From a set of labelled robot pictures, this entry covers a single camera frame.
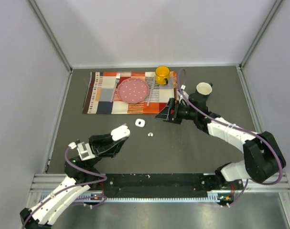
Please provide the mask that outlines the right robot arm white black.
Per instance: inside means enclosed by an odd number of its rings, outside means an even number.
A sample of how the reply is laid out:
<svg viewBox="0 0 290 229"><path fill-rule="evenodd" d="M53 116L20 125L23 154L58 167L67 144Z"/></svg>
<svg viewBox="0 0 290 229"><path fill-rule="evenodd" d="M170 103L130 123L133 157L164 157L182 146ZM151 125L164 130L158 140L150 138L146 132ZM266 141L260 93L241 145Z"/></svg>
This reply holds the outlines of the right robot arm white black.
<svg viewBox="0 0 290 229"><path fill-rule="evenodd" d="M173 124L191 120L199 130L224 140L243 153L243 161L225 164L215 171L215 184L219 188L225 189L239 179L252 179L264 184L272 175L283 170L286 160L273 134L243 130L209 111L206 101L206 96L199 93L181 101L170 98L155 118Z"/></svg>

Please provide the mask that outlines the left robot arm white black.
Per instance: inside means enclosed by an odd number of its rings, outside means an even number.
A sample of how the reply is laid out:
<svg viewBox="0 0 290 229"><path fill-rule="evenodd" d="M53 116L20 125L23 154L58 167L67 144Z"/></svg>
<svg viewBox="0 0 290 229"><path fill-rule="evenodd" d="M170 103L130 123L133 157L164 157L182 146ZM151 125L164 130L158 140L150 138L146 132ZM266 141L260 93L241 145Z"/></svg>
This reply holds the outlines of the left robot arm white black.
<svg viewBox="0 0 290 229"><path fill-rule="evenodd" d="M64 154L64 180L37 205L20 212L22 228L51 228L81 194L106 181L107 176L97 172L95 164L105 157L115 157L129 136L127 129L122 133L112 131L106 135L93 135L87 143L71 142Z"/></svg>

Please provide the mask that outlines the dark green white mug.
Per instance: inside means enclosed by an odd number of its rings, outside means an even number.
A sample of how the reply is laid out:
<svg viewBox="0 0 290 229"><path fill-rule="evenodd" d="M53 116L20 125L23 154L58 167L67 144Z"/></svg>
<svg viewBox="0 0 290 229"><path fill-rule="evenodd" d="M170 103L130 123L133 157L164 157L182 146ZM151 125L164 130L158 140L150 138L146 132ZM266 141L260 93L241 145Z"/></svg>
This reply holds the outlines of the dark green white mug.
<svg viewBox="0 0 290 229"><path fill-rule="evenodd" d="M212 93L213 90L213 84L212 83L205 83L201 82L198 83L196 86L196 91L204 97L205 100L207 100Z"/></svg>

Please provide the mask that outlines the white oval charging case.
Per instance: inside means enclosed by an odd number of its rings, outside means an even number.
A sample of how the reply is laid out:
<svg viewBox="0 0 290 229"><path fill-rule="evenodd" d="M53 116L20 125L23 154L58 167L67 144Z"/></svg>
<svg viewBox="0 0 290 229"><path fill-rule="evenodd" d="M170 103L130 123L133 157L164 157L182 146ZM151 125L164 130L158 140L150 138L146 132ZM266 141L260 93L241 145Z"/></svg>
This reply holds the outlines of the white oval charging case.
<svg viewBox="0 0 290 229"><path fill-rule="evenodd" d="M111 131L111 136L113 141L118 141L120 139L123 139L125 137L130 136L130 130L126 124L123 124Z"/></svg>

